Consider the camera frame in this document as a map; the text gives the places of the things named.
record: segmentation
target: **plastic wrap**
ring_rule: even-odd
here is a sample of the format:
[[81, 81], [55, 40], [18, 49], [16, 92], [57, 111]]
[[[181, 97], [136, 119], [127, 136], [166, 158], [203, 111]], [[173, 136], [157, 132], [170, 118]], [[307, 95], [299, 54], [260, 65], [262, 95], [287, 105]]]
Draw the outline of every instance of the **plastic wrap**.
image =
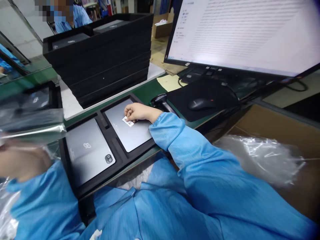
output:
[[297, 147], [275, 139], [226, 135], [215, 145], [232, 152], [246, 172], [275, 187], [294, 184], [297, 173], [305, 165]]
[[16, 109], [0, 110], [0, 140], [19, 139], [38, 145], [46, 145], [65, 137], [63, 109], [34, 112], [17, 112]]
[[12, 205], [18, 200], [20, 192], [6, 192], [8, 179], [0, 183], [0, 239], [14, 239], [17, 233], [18, 221], [10, 215]]
[[[57, 140], [65, 137], [63, 109], [40, 111], [0, 110], [0, 151], [33, 151], [42, 148], [50, 159], [59, 159]], [[14, 239], [18, 222], [10, 216], [19, 193], [8, 193], [8, 179], [0, 182], [0, 240]]]
[[[18, 146], [10, 146], [16, 151], [32, 151], [34, 148], [42, 148], [48, 153], [51, 160], [59, 160], [59, 144], [58, 142], [53, 142], [47, 146], [30, 146], [24, 145], [19, 142]], [[0, 240], [11, 240], [14, 239], [17, 233], [18, 221], [13, 219], [10, 215], [10, 210], [13, 204], [18, 200], [20, 192], [8, 193], [6, 191], [6, 186], [9, 182], [9, 178], [0, 179]]]

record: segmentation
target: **label sticker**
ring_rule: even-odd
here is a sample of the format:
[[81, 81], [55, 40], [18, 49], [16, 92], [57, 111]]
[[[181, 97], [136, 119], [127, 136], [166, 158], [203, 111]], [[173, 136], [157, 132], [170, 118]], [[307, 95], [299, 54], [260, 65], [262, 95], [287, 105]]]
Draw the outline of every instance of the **label sticker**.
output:
[[124, 116], [124, 118], [122, 119], [122, 121], [124, 121], [129, 127], [132, 127], [132, 126], [134, 125], [134, 123], [131, 122], [131, 121], [127, 122], [126, 119], [127, 119], [127, 116]]

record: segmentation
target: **camera lens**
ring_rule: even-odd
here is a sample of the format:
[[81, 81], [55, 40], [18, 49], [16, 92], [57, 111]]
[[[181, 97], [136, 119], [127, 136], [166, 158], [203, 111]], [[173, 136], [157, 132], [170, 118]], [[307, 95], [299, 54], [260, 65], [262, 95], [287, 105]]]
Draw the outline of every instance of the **camera lens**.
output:
[[112, 156], [111, 156], [110, 154], [108, 154], [107, 156], [105, 156], [104, 159], [106, 160], [106, 162], [107, 162], [108, 164], [112, 163]]

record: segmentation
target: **worker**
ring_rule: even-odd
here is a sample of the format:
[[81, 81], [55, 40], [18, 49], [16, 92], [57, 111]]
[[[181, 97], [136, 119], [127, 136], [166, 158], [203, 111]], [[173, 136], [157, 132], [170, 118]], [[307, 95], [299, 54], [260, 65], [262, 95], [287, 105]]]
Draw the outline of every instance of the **worker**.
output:
[[39, 148], [19, 151], [6, 142], [0, 177], [14, 178], [8, 191], [21, 191], [11, 209], [19, 221], [15, 240], [308, 239], [315, 233], [313, 221], [175, 114], [133, 103], [124, 115], [152, 123], [154, 141], [171, 153], [178, 173], [160, 154], [140, 190], [96, 192], [96, 218], [85, 227], [61, 161], [52, 164]]
[[[3, 45], [0, 44], [0, 51], [6, 54], [8, 57], [10, 57], [12, 60], [14, 60], [17, 64], [19, 64], [21, 67], [24, 67], [24, 65], [17, 59], [7, 48], [5, 48]], [[19, 77], [19, 73], [14, 70], [8, 63], [6, 63], [2, 58], [0, 58], [0, 73], [10, 75], [11, 79]]]
[[82, 6], [68, 5], [68, 1], [51, 1], [54, 9], [54, 23], [57, 33], [69, 31], [92, 23], [88, 14]]

